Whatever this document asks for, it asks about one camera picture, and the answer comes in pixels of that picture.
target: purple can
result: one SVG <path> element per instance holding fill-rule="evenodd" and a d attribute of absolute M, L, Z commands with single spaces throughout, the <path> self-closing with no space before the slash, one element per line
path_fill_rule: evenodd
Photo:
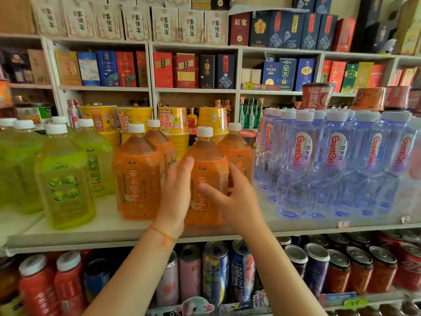
<path fill-rule="evenodd" d="M 157 286 L 158 307 L 177 305 L 180 296 L 178 281 L 178 258 L 175 251 L 171 252 L 167 267 Z"/>
<path fill-rule="evenodd" d="M 309 261 L 303 279 L 313 295 L 318 298 L 328 272 L 329 252 L 323 246 L 314 243 L 308 243 L 304 249 Z"/>
<path fill-rule="evenodd" d="M 297 245 L 287 245 L 284 250 L 298 274 L 303 278 L 309 260 L 306 252 Z"/>

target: yellow-green drink bottle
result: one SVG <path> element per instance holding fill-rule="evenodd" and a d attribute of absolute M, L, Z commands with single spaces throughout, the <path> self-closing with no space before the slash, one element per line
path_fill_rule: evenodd
<path fill-rule="evenodd" d="M 115 175 L 111 169 L 114 152 L 111 143 L 93 129 L 92 119 L 79 120 L 80 131 L 73 141 L 87 153 L 87 168 L 93 196 L 102 198 L 115 193 Z"/>
<path fill-rule="evenodd" d="M 0 119 L 0 209 L 13 203 L 13 190 L 10 188 L 10 166 L 6 165 L 5 155 L 13 142 L 15 130 L 13 123 L 16 118 Z"/>
<path fill-rule="evenodd" d="M 5 153 L 6 166 L 10 167 L 9 184 L 15 203 L 24 214 L 43 210 L 35 180 L 35 160 L 45 142 L 45 136 L 34 131 L 32 120 L 17 120 L 13 123 L 15 136 Z"/>
<path fill-rule="evenodd" d="M 87 154 L 69 139 L 65 124 L 47 124 L 45 131 L 35 175 L 48 221 L 57 230 L 88 223 L 95 204 Z"/>

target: orange liquid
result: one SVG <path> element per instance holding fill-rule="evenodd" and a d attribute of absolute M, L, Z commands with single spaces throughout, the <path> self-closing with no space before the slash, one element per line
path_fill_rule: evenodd
<path fill-rule="evenodd" d="M 184 222 L 186 225 L 224 225 L 225 220 L 219 208 L 199 192 L 199 184 L 207 183 L 224 195 L 228 194 L 228 160 L 221 154 L 210 138 L 199 140 L 184 155 L 194 158 L 190 182 L 190 207 Z"/>
<path fill-rule="evenodd" d="M 165 160 L 143 134 L 132 134 L 116 152 L 112 168 L 117 178 L 117 208 L 126 219 L 156 217 L 165 180 Z"/>
<path fill-rule="evenodd" d="M 145 139 L 155 145 L 157 150 L 165 157 L 167 167 L 177 161 L 177 150 L 174 144 L 159 130 L 159 127 L 151 127 L 145 134 Z"/>
<path fill-rule="evenodd" d="M 229 163 L 237 166 L 241 173 L 247 177 L 248 181 L 252 183 L 255 154 L 250 145 L 240 136 L 239 132 L 229 132 L 217 147 L 227 157 Z M 233 187 L 231 180 L 229 180 L 228 185 Z"/>

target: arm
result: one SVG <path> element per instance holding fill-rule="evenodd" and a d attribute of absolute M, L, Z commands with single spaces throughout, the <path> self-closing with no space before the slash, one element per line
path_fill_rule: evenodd
<path fill-rule="evenodd" d="M 155 221 L 87 308 L 84 316 L 130 316 L 146 313 L 176 239 L 184 229 L 193 164 L 194 160 L 187 158 L 183 165 L 177 162 L 170 167 Z M 157 230 L 170 236 L 173 241 L 166 241 L 165 236 Z"/>
<path fill-rule="evenodd" d="M 200 189 L 218 204 L 227 222 L 248 244 L 273 314 L 326 316 L 267 227 L 250 182 L 235 165 L 230 164 L 229 169 L 234 181 L 231 196 L 225 196 L 207 184 L 201 184 Z"/>

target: bottle cap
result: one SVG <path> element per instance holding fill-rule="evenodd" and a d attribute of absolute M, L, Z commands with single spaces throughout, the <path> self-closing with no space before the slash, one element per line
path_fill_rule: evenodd
<path fill-rule="evenodd" d="M 0 119 L 0 126 L 1 127 L 11 127 L 11 126 L 13 126 L 13 123 L 17 120 L 18 119 L 14 118 L 14 117 L 7 117 L 7 118 L 4 118 L 4 119 Z"/>
<path fill-rule="evenodd" d="M 411 112 L 385 111 L 382 113 L 382 120 L 388 122 L 409 122 L 411 120 L 411 117 Z"/>
<path fill-rule="evenodd" d="M 229 123 L 228 124 L 228 130 L 234 131 L 234 132 L 240 132 L 241 129 L 241 123 Z"/>
<path fill-rule="evenodd" d="M 273 115 L 273 111 L 274 111 L 273 108 L 268 107 L 267 109 L 264 109 L 264 114 L 265 115 Z"/>
<path fill-rule="evenodd" d="M 375 113 L 358 113 L 355 116 L 356 122 L 375 122 L 377 115 Z"/>
<path fill-rule="evenodd" d="M 326 118 L 328 119 L 328 121 L 345 122 L 348 118 L 348 112 L 340 110 L 329 111 Z"/>
<path fill-rule="evenodd" d="M 198 126 L 197 137 L 213 137 L 213 127 L 210 126 Z"/>
<path fill-rule="evenodd" d="M 80 127 L 93 127 L 92 119 L 78 119 L 77 123 Z"/>
<path fill-rule="evenodd" d="M 315 111 L 314 112 L 314 119 L 315 120 L 324 120 L 326 117 L 326 111 Z"/>
<path fill-rule="evenodd" d="M 297 112 L 294 110 L 287 109 L 282 113 L 283 120 L 295 120 Z"/>
<path fill-rule="evenodd" d="M 41 271 L 46 264 L 44 254 L 32 255 L 19 265 L 19 272 L 22 276 L 31 276 Z"/>
<path fill-rule="evenodd" d="M 66 124 L 45 124 L 44 127 L 45 127 L 45 132 L 47 133 L 47 135 L 67 133 Z"/>
<path fill-rule="evenodd" d="M 285 111 L 286 111 L 286 110 L 273 109 L 272 115 L 273 115 L 273 116 L 282 116 L 282 114 L 283 114 Z"/>
<path fill-rule="evenodd" d="M 145 125 L 142 123 L 129 124 L 129 133 L 145 133 Z"/>
<path fill-rule="evenodd" d="M 161 127 L 161 122 L 159 120 L 148 120 L 146 125 L 148 125 L 148 127 Z"/>
<path fill-rule="evenodd" d="M 298 122 L 313 122 L 314 113 L 307 111 L 306 113 L 297 113 L 295 121 Z"/>
<path fill-rule="evenodd" d="M 68 251 L 57 260 L 57 270 L 60 272 L 70 271 L 79 265 L 81 261 L 79 251 Z"/>
<path fill-rule="evenodd" d="M 13 127 L 17 130 L 28 130 L 30 128 L 34 128 L 34 121 L 32 120 L 16 120 L 13 123 Z"/>
<path fill-rule="evenodd" d="M 53 124 L 67 124 L 66 116 L 53 116 L 51 117 Z"/>

